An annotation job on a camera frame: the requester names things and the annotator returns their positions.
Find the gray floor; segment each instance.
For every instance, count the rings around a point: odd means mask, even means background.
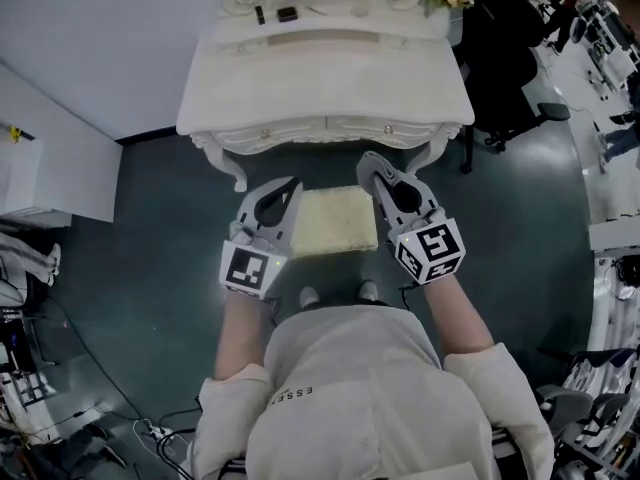
[[[413,154],[368,143],[291,145],[238,161],[253,187],[297,175],[306,188],[325,188],[356,184],[355,165],[369,147],[399,166]],[[584,347],[592,307],[587,201],[568,127],[547,124],[500,156],[478,149],[467,177],[458,171],[461,151],[452,142],[441,160],[419,173],[460,227],[468,253],[459,279],[532,384],[553,380],[562,369],[536,348]],[[115,223],[75,219],[59,234],[63,263],[53,297],[105,370],[154,420],[194,407],[211,370],[222,315],[219,255],[242,199],[232,186],[187,139],[138,144],[124,150]],[[348,298],[362,278],[375,280],[384,300],[401,305],[397,289],[408,277],[381,245],[377,252],[326,256],[289,268],[280,283],[278,318],[296,310],[297,291],[305,284],[337,300]],[[421,295],[411,292],[408,300],[437,341]],[[60,314],[52,302],[47,308],[52,318]],[[50,371],[60,390],[49,403],[54,417],[96,402],[135,416],[69,329],[54,321],[41,325],[46,352],[63,361]],[[176,417],[169,424],[188,427],[196,418]],[[143,479],[174,477],[142,449],[131,422],[114,415],[103,422]],[[79,421],[65,425],[70,430]],[[182,457],[182,449],[176,451]],[[136,476],[105,466],[94,478]]]

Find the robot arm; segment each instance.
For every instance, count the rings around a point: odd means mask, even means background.
[[[358,183],[380,205],[395,257],[419,284],[456,272],[466,254],[458,226],[447,219],[429,187],[368,151]]]
[[[265,298],[291,255],[301,197],[302,183],[293,177],[272,180],[247,194],[224,242],[221,284]]]

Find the black office chair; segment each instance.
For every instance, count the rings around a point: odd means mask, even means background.
[[[538,73],[530,47],[544,35],[544,22],[527,0],[475,0],[464,11],[462,42],[455,49],[458,64],[466,64],[467,94],[476,120],[465,129],[464,174],[472,170],[473,130],[489,133],[488,146],[498,153],[506,143],[546,121],[569,119],[566,105],[539,103],[531,108],[522,87]]]

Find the table drawer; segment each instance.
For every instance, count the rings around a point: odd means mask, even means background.
[[[214,136],[225,149],[240,154],[254,154],[283,142],[304,141],[325,130],[326,118],[313,117],[214,132]]]
[[[333,133],[386,142],[394,147],[415,147],[427,142],[440,126],[440,123],[412,124],[375,117],[338,116],[327,120],[327,128]]]

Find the shoe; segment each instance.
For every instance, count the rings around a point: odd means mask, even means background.
[[[85,428],[89,432],[91,432],[93,436],[99,437],[104,441],[108,441],[109,439],[111,439],[111,434],[109,433],[109,431],[102,428],[100,425],[96,425],[95,423],[89,423],[88,425],[85,425]]]
[[[102,450],[100,450],[99,453],[107,460],[107,462],[113,462],[114,464],[120,466],[122,469],[127,469],[126,461],[122,457],[120,457],[120,455],[114,452],[111,446],[105,446],[104,448],[102,448]]]
[[[606,174],[609,171],[609,162],[604,157],[604,155],[600,155],[600,172],[602,174]]]
[[[376,283],[367,279],[363,281],[360,285],[360,289],[358,290],[358,298],[363,300],[370,300],[371,302],[376,302],[380,300],[378,298],[378,287]]]
[[[53,244],[53,248],[49,253],[49,258],[55,262],[55,266],[51,273],[54,276],[57,276],[60,273],[60,259],[62,258],[62,249],[60,249],[60,244]]]
[[[596,134],[596,138],[598,139],[598,142],[600,143],[600,147],[602,148],[602,151],[606,151],[609,148],[609,145],[607,144],[607,141],[605,140],[606,134],[604,133],[597,133]]]
[[[318,292],[311,288],[311,286],[305,286],[300,291],[300,307],[302,309],[318,302],[320,302],[320,295],[318,295]]]
[[[609,116],[615,124],[624,125],[633,123],[635,121],[635,115],[633,112],[625,112],[624,114],[619,114],[617,116]]]

